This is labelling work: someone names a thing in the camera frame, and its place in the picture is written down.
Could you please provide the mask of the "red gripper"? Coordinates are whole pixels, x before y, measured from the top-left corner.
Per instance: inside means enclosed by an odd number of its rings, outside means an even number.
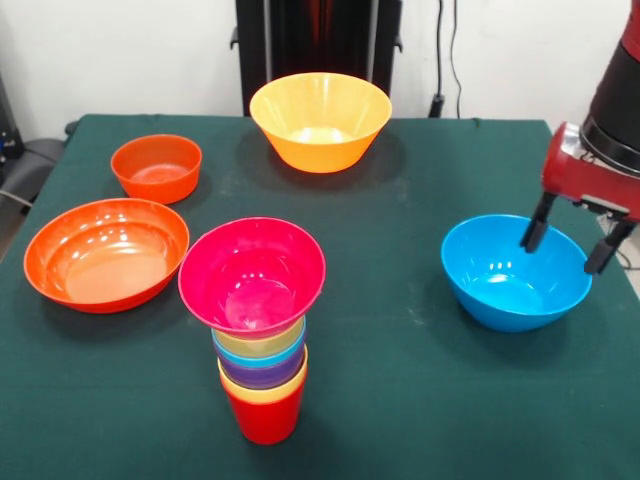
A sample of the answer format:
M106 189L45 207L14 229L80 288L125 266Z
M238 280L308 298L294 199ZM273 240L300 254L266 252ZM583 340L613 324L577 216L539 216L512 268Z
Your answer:
M543 240L557 195L627 219L618 221L598 241L584 264L586 274L601 274L639 222L639 178L614 169L589 153L581 143L579 126L564 122L549 145L542 185L545 191L520 240L527 254L534 253Z

